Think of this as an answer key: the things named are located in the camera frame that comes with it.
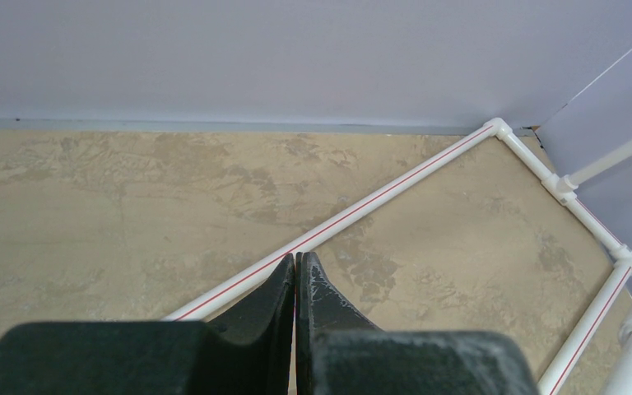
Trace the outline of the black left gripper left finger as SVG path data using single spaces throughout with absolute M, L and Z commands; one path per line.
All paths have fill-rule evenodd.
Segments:
M 295 260 L 203 321 L 39 322 L 0 338 L 0 394 L 285 394 Z

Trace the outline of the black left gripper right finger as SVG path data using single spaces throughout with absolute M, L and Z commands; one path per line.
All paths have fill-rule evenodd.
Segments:
M 536 394 L 524 354 L 487 331 L 384 331 L 328 279 L 318 255 L 295 258 L 299 394 Z

